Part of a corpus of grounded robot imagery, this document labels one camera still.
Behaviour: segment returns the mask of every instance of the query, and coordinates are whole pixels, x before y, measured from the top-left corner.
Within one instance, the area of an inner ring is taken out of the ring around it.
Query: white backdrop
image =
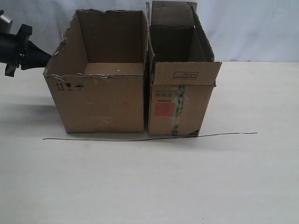
[[[146,0],[0,0],[12,32],[52,53],[77,8],[145,9]],[[299,0],[199,0],[198,14],[217,61],[299,62]]]

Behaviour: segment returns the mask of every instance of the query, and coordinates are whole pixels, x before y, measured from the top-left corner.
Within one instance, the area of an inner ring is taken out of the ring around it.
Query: robotic arm
[[[51,55],[29,41],[32,27],[22,24],[14,35],[9,33],[12,22],[4,15],[4,11],[0,10],[0,62],[7,64],[5,75],[14,77],[19,66],[22,70],[45,67]]]

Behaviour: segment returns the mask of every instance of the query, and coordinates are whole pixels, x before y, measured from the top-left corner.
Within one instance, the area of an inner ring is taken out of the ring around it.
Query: cardboard box
[[[142,11],[75,12],[44,72],[67,132],[144,131],[147,29]]]
[[[152,3],[150,134],[199,134],[221,63],[214,62],[196,6],[193,2]]]

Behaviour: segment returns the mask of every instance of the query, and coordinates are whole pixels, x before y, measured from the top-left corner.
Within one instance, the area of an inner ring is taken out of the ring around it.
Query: umbrella symbol
[[[81,88],[84,88],[84,85],[82,83],[79,83],[78,85],[75,86],[76,88],[79,88],[79,91],[81,90]]]

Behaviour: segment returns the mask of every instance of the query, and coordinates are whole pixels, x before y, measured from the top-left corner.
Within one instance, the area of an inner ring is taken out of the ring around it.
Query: open cardboard box
[[[199,134],[221,63],[214,62],[196,6],[152,3],[149,134]]]
[[[67,132],[144,131],[147,28],[142,11],[75,12],[44,71]]]

